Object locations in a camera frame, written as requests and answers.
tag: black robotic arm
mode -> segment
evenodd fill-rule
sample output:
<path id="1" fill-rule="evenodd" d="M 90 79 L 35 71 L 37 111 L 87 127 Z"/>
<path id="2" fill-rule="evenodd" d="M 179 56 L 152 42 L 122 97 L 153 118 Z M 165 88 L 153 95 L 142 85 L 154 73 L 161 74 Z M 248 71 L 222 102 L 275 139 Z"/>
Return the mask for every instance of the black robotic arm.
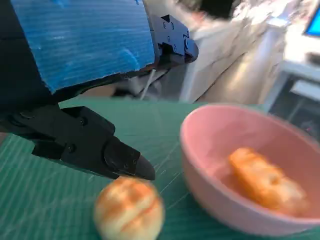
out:
<path id="1" fill-rule="evenodd" d="M 0 132 L 33 141 L 32 154 L 68 167 L 116 179 L 120 175 L 155 179 L 155 170 L 138 150 L 121 142 L 115 126 L 87 107 L 60 109 L 58 103 L 86 90 L 138 76 L 151 69 L 188 64 L 198 48 L 188 29 L 170 15 L 148 16 L 154 63 L 51 93 L 9 0 L 0 3 Z"/>

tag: bolt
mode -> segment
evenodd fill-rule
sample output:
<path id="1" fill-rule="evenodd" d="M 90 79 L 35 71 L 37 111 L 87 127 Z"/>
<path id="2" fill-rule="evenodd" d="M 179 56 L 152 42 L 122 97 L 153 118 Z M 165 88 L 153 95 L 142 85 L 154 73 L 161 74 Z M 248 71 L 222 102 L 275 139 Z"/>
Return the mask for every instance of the bolt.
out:
<path id="1" fill-rule="evenodd" d="M 75 150 L 76 150 L 76 146 L 75 145 L 70 144 L 68 146 L 68 151 L 69 151 L 70 154 L 73 153 Z"/>
<path id="2" fill-rule="evenodd" d="M 82 117 L 80 119 L 80 125 L 81 126 L 85 126 L 85 125 L 87 125 L 87 123 L 88 123 L 88 120 L 85 117 Z"/>
<path id="3" fill-rule="evenodd" d="M 189 44 L 188 44 L 188 40 L 187 39 L 184 39 L 184 47 L 185 47 L 185 49 L 189 48 Z"/>

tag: screw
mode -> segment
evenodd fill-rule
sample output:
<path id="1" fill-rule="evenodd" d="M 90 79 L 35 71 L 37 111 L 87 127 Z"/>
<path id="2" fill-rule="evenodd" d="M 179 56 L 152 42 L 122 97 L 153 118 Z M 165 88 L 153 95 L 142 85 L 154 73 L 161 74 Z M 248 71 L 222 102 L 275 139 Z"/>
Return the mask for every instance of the screw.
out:
<path id="1" fill-rule="evenodd" d="M 88 120 L 85 117 L 82 117 L 80 119 L 80 125 L 81 126 L 85 126 L 85 125 L 87 125 L 87 123 L 88 123 Z"/>
<path id="2" fill-rule="evenodd" d="M 76 146 L 75 145 L 70 144 L 68 146 L 68 151 L 69 151 L 70 154 L 73 153 L 75 150 L 76 150 Z"/>

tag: black bracket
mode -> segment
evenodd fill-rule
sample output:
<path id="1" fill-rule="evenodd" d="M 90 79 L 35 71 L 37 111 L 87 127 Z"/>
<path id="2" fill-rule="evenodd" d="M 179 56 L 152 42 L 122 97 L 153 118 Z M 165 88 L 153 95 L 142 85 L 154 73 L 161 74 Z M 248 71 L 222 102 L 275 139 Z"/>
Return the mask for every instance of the black bracket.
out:
<path id="1" fill-rule="evenodd" d="M 199 50 L 190 38 L 188 28 L 171 15 L 149 16 L 154 35 L 154 44 L 158 45 L 159 63 L 157 68 L 171 68 L 194 62 Z"/>
<path id="2" fill-rule="evenodd" d="M 115 137 L 115 126 L 87 107 L 47 105 L 10 115 L 0 125 L 33 141 L 33 155 L 112 179 L 155 179 L 153 167 L 140 152 Z"/>

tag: green cutting mat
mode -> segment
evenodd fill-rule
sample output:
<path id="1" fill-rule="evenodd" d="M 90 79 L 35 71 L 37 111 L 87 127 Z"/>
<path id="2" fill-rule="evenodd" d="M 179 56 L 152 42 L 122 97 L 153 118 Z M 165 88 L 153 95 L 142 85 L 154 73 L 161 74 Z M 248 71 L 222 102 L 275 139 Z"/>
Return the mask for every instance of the green cutting mat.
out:
<path id="1" fill-rule="evenodd" d="M 61 105 L 87 106 L 109 119 L 116 125 L 116 135 L 152 162 L 154 184 L 166 208 L 160 240 L 261 239 L 233 231 L 208 216 L 185 185 L 179 129 L 199 105 L 95 97 Z M 31 142 L 14 135 L 0 147 L 0 239 L 99 240 L 92 209 L 110 180 L 32 156 L 32 149 Z M 283 239 L 319 240 L 320 230 Z"/>

